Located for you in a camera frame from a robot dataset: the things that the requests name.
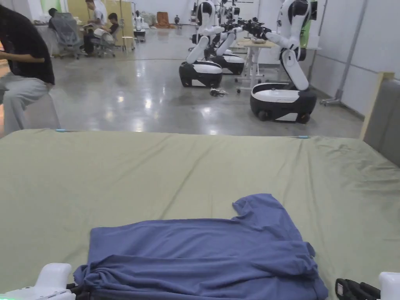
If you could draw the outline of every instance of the polished concrete floor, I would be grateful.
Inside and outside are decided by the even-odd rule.
[[[362,121],[341,107],[317,105],[307,125],[260,122],[250,111],[249,92],[212,97],[207,88],[183,88],[178,68],[191,47],[194,27],[148,30],[146,43],[117,57],[54,59],[52,96],[63,128],[185,134],[358,137]],[[266,78],[276,74],[267,73]]]

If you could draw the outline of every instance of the man in black shirt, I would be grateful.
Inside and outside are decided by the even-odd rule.
[[[0,41],[11,72],[0,78],[4,95],[4,133],[29,128],[24,109],[54,85],[53,67],[46,43],[23,15],[0,5]]]
[[[58,10],[56,10],[54,7],[49,9],[49,15],[50,15],[50,20],[49,20],[49,28],[56,31],[56,28],[54,27],[53,24],[53,18],[56,15],[56,12],[58,12]]]
[[[103,26],[103,27],[101,27],[101,29],[103,29],[106,32],[108,32],[109,34],[113,35],[117,31],[118,27],[120,26],[118,24],[118,16],[115,12],[113,12],[108,16],[108,19],[110,20],[110,22],[112,24],[111,27],[106,28]],[[94,36],[93,32],[86,34],[83,37],[84,50],[87,54],[92,54],[94,51],[94,45],[92,43],[92,39],[94,39],[94,38],[97,38],[97,37]]]

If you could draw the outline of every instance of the t-shirt sleeve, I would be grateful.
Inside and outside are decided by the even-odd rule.
[[[100,21],[103,21],[103,13],[99,9],[94,10],[94,18],[97,20],[99,19]]]
[[[111,27],[110,27],[110,34],[114,34],[114,32],[116,32],[118,27],[119,27],[118,24],[112,24]]]

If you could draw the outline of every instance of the green fabric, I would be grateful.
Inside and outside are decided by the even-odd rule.
[[[302,34],[300,36],[300,46],[302,48],[307,48],[308,38],[310,37],[311,20],[302,29]]]
[[[55,8],[59,12],[61,12],[61,3],[60,0],[40,0],[42,3],[42,9],[44,13],[47,13],[49,9]]]

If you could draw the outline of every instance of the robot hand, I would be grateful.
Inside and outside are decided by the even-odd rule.
[[[271,32],[269,28],[264,27],[264,23],[259,23],[257,18],[248,21],[240,21],[239,24],[244,31],[249,32],[255,38],[267,40],[267,34]]]

